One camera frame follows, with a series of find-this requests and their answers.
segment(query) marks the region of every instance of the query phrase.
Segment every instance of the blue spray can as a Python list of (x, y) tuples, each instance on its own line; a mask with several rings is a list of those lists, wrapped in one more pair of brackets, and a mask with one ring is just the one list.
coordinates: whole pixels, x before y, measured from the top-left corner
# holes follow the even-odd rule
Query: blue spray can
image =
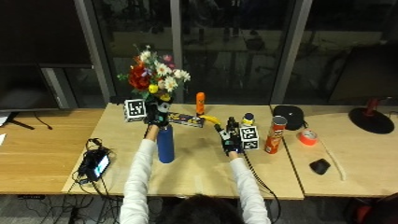
[(175, 138), (171, 124), (160, 129), (157, 143), (160, 161), (163, 163), (172, 162), (175, 160)]

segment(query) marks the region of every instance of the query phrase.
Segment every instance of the white cable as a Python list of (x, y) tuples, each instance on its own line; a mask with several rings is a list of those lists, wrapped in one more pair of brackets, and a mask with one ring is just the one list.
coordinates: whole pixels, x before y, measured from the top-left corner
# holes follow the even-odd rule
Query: white cable
[(333, 152), (329, 151), (329, 149), (328, 149), (328, 147), (326, 147), (324, 141), (322, 141), (320, 138), (318, 138), (318, 140), (320, 140), (320, 142), (322, 143), (322, 145), (324, 145), (324, 147), (325, 147), (325, 150), (326, 150), (329, 156), (332, 157), (333, 163), (334, 163), (334, 165), (336, 165), (336, 167), (337, 167), (337, 170), (338, 170), (338, 173), (340, 173), (341, 180), (345, 181), (345, 180), (348, 179), (346, 171), (345, 171), (342, 165), (340, 164), (340, 162), (338, 162), (338, 160), (337, 160), (337, 158), (336, 158)]

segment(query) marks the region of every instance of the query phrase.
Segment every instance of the black glove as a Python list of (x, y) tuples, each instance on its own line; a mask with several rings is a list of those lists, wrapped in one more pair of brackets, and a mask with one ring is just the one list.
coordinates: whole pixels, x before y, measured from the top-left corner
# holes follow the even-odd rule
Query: black glove
[(169, 124), (168, 112), (171, 105), (173, 103), (173, 98), (168, 102), (157, 97), (153, 97), (151, 101), (145, 102), (147, 118), (144, 123), (149, 125), (157, 125), (160, 128)]
[(225, 155), (228, 156), (229, 152), (232, 151), (241, 153), (241, 140), (237, 131), (231, 130), (229, 132), (227, 132), (217, 124), (215, 125), (215, 128), (221, 136), (221, 144)]

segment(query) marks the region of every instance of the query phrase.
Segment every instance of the white sleeve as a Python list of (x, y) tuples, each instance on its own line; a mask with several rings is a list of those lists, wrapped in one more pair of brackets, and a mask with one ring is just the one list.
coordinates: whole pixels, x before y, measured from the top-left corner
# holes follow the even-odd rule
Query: white sleeve
[(157, 144), (148, 139), (143, 139), (124, 185), (121, 224), (148, 223), (147, 193), (152, 173), (152, 157), (156, 149)]
[(248, 169), (243, 158), (231, 161), (235, 172), (237, 191), (240, 195), (241, 208), (244, 210), (244, 221), (247, 224), (271, 224), (264, 199), (260, 194), (252, 171)]

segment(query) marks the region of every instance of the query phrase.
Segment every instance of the dark hair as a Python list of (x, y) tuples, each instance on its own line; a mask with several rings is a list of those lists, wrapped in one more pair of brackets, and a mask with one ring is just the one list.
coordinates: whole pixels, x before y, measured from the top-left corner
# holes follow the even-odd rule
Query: dark hair
[(221, 198), (196, 195), (180, 203), (167, 224), (244, 224), (236, 208)]

